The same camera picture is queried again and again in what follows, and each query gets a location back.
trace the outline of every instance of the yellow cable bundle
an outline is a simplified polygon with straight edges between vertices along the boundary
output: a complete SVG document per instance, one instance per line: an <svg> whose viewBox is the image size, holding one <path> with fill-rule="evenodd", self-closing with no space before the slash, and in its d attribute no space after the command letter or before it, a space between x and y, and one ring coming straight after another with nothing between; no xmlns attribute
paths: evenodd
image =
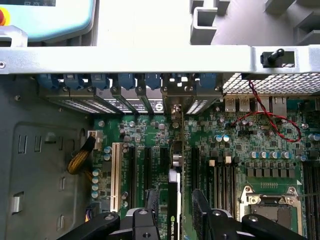
<svg viewBox="0 0 320 240"><path fill-rule="evenodd" d="M80 151L69 162L67 171L70 174L76 175L82 170L87 157L95 147L95 143L96 139L93 136L89 136L84 145L81 147ZM90 180L92 180L93 176L90 171L85 170L84 173Z"/></svg>

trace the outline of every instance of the white pci slot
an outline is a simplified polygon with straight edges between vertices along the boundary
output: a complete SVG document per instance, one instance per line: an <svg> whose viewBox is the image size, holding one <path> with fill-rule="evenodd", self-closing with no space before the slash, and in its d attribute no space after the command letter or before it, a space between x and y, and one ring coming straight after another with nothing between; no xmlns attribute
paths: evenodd
<svg viewBox="0 0 320 240"><path fill-rule="evenodd" d="M119 212L121 208L122 157L122 144L112 143L110 212Z"/></svg>

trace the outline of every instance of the metal chassis panel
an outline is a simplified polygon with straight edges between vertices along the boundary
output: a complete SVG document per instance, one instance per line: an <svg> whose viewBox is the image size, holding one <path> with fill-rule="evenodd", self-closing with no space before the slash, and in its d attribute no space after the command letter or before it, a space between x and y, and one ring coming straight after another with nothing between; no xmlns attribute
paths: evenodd
<svg viewBox="0 0 320 240"><path fill-rule="evenodd" d="M295 67L263 68L262 52L294 52ZM0 74L320 72L320 45L184 47L0 47Z"/></svg>

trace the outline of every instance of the black knob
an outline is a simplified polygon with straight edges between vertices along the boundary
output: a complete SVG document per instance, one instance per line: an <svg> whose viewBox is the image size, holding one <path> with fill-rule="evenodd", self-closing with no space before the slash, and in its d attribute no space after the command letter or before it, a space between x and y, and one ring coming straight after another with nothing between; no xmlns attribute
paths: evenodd
<svg viewBox="0 0 320 240"><path fill-rule="evenodd" d="M270 56L268 56L267 60L270 64L274 63L278 58L281 58L285 55L285 50L282 48L278 49L277 51L271 53Z"/></svg>

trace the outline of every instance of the black plastic bracket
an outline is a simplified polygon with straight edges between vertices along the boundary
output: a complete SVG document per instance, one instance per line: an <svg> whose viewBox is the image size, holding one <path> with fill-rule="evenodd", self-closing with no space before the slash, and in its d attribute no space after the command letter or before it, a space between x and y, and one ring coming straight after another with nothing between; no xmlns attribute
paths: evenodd
<svg viewBox="0 0 320 240"><path fill-rule="evenodd" d="M282 68L282 57L285 55L285 50L282 48L275 52L265 51L260 56L261 64L264 68Z"/></svg>

